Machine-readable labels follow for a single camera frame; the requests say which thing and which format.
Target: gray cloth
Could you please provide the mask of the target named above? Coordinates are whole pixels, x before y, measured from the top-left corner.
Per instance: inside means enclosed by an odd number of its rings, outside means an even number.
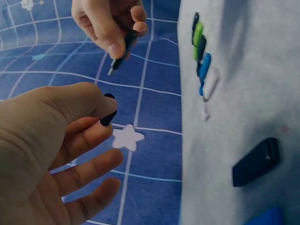
[[[207,122],[190,38],[196,10],[221,77]],[[241,225],[275,206],[300,224],[299,21],[299,0],[181,1],[183,225]],[[282,143],[281,165],[232,187],[232,166],[269,136]]]

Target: hand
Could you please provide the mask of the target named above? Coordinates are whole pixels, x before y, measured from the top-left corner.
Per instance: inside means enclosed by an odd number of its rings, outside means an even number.
[[[43,87],[0,102],[0,224],[79,225],[105,208],[120,188],[118,179],[108,178],[73,202],[64,204],[61,197],[120,165],[120,150],[49,171],[109,138],[112,126],[97,121],[116,108],[91,83]]]
[[[123,56],[124,36],[129,30],[138,31],[140,36],[148,31],[142,0],[73,0],[72,16],[113,59]]]

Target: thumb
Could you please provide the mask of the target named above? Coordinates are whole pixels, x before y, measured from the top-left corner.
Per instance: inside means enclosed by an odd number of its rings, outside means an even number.
[[[26,94],[58,111],[67,124],[83,117],[103,118],[117,110],[116,101],[89,82],[42,87]]]
[[[124,37],[112,17],[109,0],[84,0],[83,9],[94,29],[95,43],[111,58],[122,57],[125,52]]]

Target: star-shaped paper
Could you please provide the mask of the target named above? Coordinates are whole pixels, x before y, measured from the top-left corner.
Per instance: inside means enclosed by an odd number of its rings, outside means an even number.
[[[45,57],[46,55],[45,54],[39,54],[39,55],[34,55],[32,57],[32,60],[41,60]]]
[[[135,128],[128,124],[122,130],[114,129],[113,136],[115,137],[112,142],[112,147],[116,149],[127,148],[130,151],[136,151],[136,143],[145,139],[141,133],[135,132]]]
[[[33,7],[33,0],[21,0],[21,6],[22,8],[31,11]]]

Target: blue bedsheet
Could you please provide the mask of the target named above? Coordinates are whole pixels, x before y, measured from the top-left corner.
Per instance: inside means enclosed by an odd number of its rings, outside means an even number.
[[[71,0],[0,0],[0,99],[40,86],[88,81],[118,100],[114,135],[67,165],[81,164],[112,146],[124,152],[123,165],[64,198],[68,202],[86,195],[109,176],[122,180],[115,201],[86,224],[179,222],[180,0],[144,0],[144,6],[149,34],[139,39],[121,69],[107,76],[111,59],[77,27]],[[130,143],[123,143],[125,133],[132,137]]]

